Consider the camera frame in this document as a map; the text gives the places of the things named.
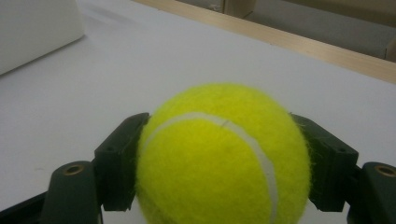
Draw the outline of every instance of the white surface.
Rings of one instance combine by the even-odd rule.
[[[47,190],[127,117],[189,86],[260,88],[360,153],[395,165],[396,86],[128,0],[81,0],[86,36],[0,77],[0,210]],[[136,203],[105,223],[145,223]],[[346,223],[308,205],[301,223]]]
[[[0,75],[83,34],[75,0],[0,0]]]

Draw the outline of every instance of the screw hole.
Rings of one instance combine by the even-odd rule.
[[[76,175],[84,170],[83,165],[72,165],[64,169],[64,175]]]
[[[390,177],[396,177],[396,170],[392,169],[391,167],[384,166],[384,165],[377,165],[375,169],[381,174],[381,175],[387,175]]]

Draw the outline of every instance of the black plastic part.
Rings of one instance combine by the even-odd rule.
[[[46,193],[18,203],[0,212],[1,224],[38,224]]]
[[[374,224],[396,223],[396,168],[367,162],[361,168],[361,193]]]
[[[310,201],[323,212],[344,208],[344,182],[354,174],[359,153],[314,121],[292,115],[310,148],[312,186]]]
[[[131,209],[137,142],[148,120],[148,113],[129,117],[95,150],[92,163],[106,211]]]
[[[346,220],[348,224],[373,224],[367,204],[361,192],[361,168],[355,167],[353,175],[348,177],[343,187],[344,197],[350,208]]]
[[[40,224],[102,223],[92,164],[76,161],[52,173]]]

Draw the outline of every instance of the yellow tennis ball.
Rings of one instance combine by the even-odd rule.
[[[260,91],[206,84],[150,118],[136,192],[151,224],[290,224],[304,211],[309,155],[289,113]]]

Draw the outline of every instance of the wooden edge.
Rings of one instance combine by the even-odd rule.
[[[291,49],[303,55],[396,84],[396,63],[348,49],[342,49],[299,35],[293,35],[251,21],[244,21],[218,12],[181,3],[176,0],[134,1],[187,19],[258,39],[284,49]]]

